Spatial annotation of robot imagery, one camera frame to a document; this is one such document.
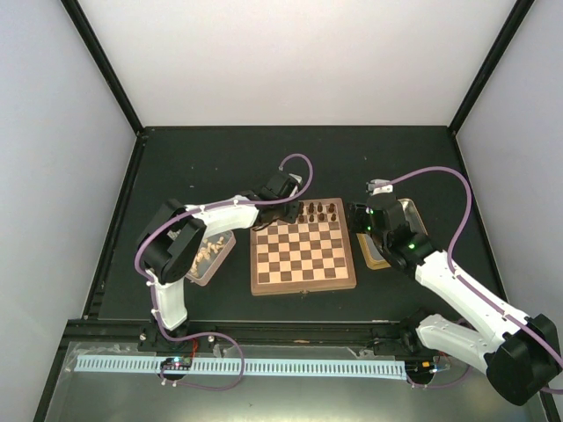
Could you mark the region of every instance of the chessboard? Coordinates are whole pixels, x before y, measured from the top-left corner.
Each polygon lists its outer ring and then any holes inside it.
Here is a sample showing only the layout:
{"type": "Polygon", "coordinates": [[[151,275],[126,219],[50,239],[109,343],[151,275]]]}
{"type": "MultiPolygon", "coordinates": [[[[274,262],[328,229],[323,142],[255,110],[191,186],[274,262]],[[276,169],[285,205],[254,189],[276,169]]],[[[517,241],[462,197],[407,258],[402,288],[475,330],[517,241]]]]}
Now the chessboard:
{"type": "Polygon", "coordinates": [[[251,230],[253,295],[354,288],[355,271],[342,200],[300,203],[296,223],[251,230]]]}

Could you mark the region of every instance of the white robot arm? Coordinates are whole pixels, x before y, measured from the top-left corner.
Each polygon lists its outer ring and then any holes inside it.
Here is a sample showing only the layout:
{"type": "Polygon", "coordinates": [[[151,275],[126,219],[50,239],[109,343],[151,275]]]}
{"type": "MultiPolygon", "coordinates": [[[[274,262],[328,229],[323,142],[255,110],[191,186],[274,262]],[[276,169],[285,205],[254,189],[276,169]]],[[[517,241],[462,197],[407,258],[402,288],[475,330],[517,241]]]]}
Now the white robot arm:
{"type": "Polygon", "coordinates": [[[182,223],[172,225],[155,238],[143,253],[145,271],[155,287],[157,310],[164,328],[173,331],[187,319],[184,302],[184,276],[194,262],[201,240],[228,230],[249,229],[281,219],[295,222],[298,202],[255,205],[254,201],[279,200],[295,196],[301,177],[278,171],[256,191],[248,191],[222,201],[218,207],[186,205],[167,201],[143,232],[139,244],[173,216],[194,212],[182,223]]]}
{"type": "Polygon", "coordinates": [[[486,374],[510,403],[526,403],[561,368],[535,339],[505,316],[534,331],[559,353],[554,323],[541,314],[530,318],[504,302],[450,261],[447,252],[436,248],[426,234],[412,232],[392,186],[382,182],[368,183],[371,196],[366,205],[350,207],[351,230],[369,234],[391,267],[442,297],[473,327],[430,315],[416,321],[416,337],[423,346],[445,352],[486,374]]]}

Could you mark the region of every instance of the black table surface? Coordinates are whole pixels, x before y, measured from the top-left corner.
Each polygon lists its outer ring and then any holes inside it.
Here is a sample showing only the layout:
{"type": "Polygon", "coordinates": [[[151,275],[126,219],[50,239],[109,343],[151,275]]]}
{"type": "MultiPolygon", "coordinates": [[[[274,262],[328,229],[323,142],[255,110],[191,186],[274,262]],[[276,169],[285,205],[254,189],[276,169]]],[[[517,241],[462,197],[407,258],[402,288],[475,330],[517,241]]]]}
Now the black table surface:
{"type": "MultiPolygon", "coordinates": [[[[396,178],[430,165],[460,170],[455,140],[446,127],[178,127],[148,130],[142,161],[105,280],[100,319],[143,320],[150,316],[145,279],[135,272],[136,240],[169,198],[200,204],[227,199],[265,183],[288,154],[301,152],[314,166],[305,199],[365,202],[365,183],[396,178]]],[[[307,177],[299,160],[285,170],[307,177]]],[[[414,200],[428,234],[447,247],[464,212],[464,189],[445,173],[421,175],[395,186],[414,200]]],[[[368,322],[398,321],[418,308],[455,319],[441,298],[392,269],[365,265],[350,237],[354,289],[255,297],[250,284],[250,233],[235,232],[237,244],[206,287],[186,283],[186,307],[194,321],[368,322]]],[[[494,263],[473,213],[454,257],[469,274],[499,294],[494,263]]]]}

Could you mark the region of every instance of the black frame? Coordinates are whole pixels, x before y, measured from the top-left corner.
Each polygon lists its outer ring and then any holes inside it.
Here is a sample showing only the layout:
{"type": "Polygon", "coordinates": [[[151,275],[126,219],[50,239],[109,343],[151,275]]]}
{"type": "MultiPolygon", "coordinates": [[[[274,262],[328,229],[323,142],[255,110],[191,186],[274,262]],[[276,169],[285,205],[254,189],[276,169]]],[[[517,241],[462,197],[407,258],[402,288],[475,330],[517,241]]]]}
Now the black frame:
{"type": "MultiPolygon", "coordinates": [[[[48,411],[48,406],[52,395],[55,391],[55,385],[59,372],[64,361],[65,354],[68,350],[69,343],[73,341],[98,341],[98,342],[130,342],[137,343],[139,335],[143,330],[143,322],[124,322],[124,321],[98,321],[99,308],[104,295],[105,278],[109,270],[109,266],[113,256],[113,249],[116,244],[121,222],[128,206],[128,199],[131,194],[136,174],[138,172],[139,163],[143,157],[144,147],[146,145],[147,136],[145,136],[146,128],[139,120],[134,107],[128,99],[127,93],[124,91],[121,82],[115,74],[109,59],[107,58],[103,47],[98,41],[87,17],[82,10],[78,0],[61,0],[75,27],[77,28],[84,44],[91,53],[92,58],[99,67],[100,72],[105,78],[112,94],[115,96],[121,110],[126,116],[129,125],[137,136],[135,147],[128,164],[127,173],[121,187],[120,195],[117,200],[113,217],[107,232],[106,240],[100,255],[99,264],[97,266],[91,289],[88,294],[86,305],[84,307],[83,319],[70,320],[67,323],[63,333],[61,344],[55,354],[53,366],[51,367],[48,380],[40,399],[37,413],[34,420],[43,420],[48,411]]],[[[451,141],[456,147],[459,162],[462,165],[462,173],[467,175],[464,166],[464,160],[459,151],[457,143],[457,133],[464,124],[471,109],[477,102],[480,93],[483,91],[488,79],[493,74],[494,69],[499,63],[502,55],[508,48],[510,41],[513,39],[520,24],[523,22],[526,14],[533,5],[534,0],[516,0],[515,5],[508,15],[501,31],[499,32],[495,42],[493,43],[486,59],[481,65],[478,74],[475,76],[470,89],[467,91],[464,100],[458,108],[454,119],[448,126],[451,141]]],[[[476,216],[479,221],[479,229],[481,235],[486,239],[486,248],[494,264],[494,258],[490,243],[486,238],[485,227],[483,225],[479,210],[475,208],[476,216]]],[[[502,299],[507,300],[504,292],[501,277],[498,273],[496,265],[495,278],[501,286],[502,299]]],[[[252,343],[268,343],[268,344],[285,344],[291,343],[296,332],[307,332],[308,338],[313,338],[313,342],[320,341],[323,344],[346,345],[346,346],[365,346],[368,339],[374,337],[394,337],[397,334],[398,326],[396,324],[231,324],[217,323],[210,327],[209,324],[194,323],[190,326],[190,330],[205,331],[209,329],[219,329],[221,331],[230,332],[242,339],[242,342],[252,343]]],[[[400,351],[385,350],[387,353],[393,353],[400,356],[400,351]]],[[[542,404],[545,408],[547,418],[550,421],[560,421],[555,402],[552,395],[540,393],[542,404]]]]}

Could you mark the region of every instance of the white wall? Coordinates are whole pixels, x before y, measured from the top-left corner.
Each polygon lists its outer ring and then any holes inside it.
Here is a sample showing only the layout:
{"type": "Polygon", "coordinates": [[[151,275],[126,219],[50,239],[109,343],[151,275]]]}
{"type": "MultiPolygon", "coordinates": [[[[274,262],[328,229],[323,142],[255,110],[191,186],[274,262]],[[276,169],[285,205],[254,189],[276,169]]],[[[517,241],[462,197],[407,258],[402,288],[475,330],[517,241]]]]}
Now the white wall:
{"type": "Polygon", "coordinates": [[[448,125],[515,0],[81,0],[145,125],[448,125]]]}
{"type": "Polygon", "coordinates": [[[0,4],[0,420],[32,420],[135,137],[58,0],[0,4]]]}
{"type": "MultiPolygon", "coordinates": [[[[563,3],[535,2],[459,135],[509,299],[563,339],[563,3]]],[[[563,376],[553,387],[563,388],[563,376]]],[[[563,397],[556,398],[563,411],[563,397]]]]}

